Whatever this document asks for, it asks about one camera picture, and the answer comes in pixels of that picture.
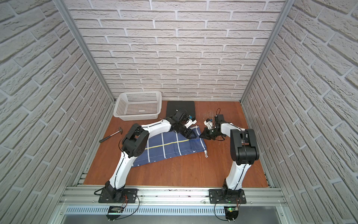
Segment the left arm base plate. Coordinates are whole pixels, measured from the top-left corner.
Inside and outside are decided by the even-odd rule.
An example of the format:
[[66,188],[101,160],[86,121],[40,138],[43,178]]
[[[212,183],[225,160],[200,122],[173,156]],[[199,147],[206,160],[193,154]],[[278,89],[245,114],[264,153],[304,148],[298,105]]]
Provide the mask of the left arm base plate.
[[129,204],[136,203],[138,189],[136,188],[124,188],[121,191],[116,191],[112,196],[106,189],[103,189],[99,195],[99,203],[124,203],[125,200]]

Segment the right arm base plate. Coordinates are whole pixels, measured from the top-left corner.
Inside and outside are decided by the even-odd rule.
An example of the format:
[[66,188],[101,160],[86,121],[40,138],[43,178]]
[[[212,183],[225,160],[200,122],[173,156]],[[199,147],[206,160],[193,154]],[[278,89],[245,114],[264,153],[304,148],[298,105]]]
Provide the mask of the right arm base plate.
[[209,200],[211,204],[227,203],[227,204],[246,204],[246,196],[243,189],[239,190],[221,190],[209,189]]

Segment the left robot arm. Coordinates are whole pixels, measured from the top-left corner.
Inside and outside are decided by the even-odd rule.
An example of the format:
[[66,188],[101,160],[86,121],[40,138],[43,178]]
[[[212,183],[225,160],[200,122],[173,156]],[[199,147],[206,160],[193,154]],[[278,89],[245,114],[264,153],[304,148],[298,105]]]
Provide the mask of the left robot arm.
[[129,171],[137,157],[145,150],[148,140],[158,134],[174,131],[186,139],[195,139],[196,134],[190,126],[196,124],[196,119],[181,111],[148,125],[134,124],[129,132],[119,142],[121,157],[114,174],[105,183],[100,194],[100,203],[119,203],[124,198],[124,187]]

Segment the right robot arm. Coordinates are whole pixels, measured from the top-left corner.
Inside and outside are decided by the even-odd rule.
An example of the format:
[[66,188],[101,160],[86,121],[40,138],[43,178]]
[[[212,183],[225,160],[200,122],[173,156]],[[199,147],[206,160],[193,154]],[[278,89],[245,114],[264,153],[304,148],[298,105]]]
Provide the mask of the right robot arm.
[[221,195],[229,197],[239,196],[242,192],[242,183],[248,169],[259,159],[257,139],[253,129],[244,129],[228,122],[214,124],[205,121],[204,131],[200,138],[215,140],[218,136],[230,138],[230,156],[233,164],[229,175],[225,179]]

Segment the blue plaid pillowcase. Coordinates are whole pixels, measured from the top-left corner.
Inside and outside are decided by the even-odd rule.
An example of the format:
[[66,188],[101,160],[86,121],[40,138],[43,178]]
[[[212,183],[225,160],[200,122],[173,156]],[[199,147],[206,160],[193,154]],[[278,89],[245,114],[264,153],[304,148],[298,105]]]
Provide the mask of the blue plaid pillowcase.
[[174,131],[151,137],[144,152],[137,157],[132,166],[139,167],[178,156],[204,153],[204,150],[207,150],[207,146],[204,140],[199,137],[201,134],[200,128],[194,126],[191,129],[197,135],[196,139],[186,139]]

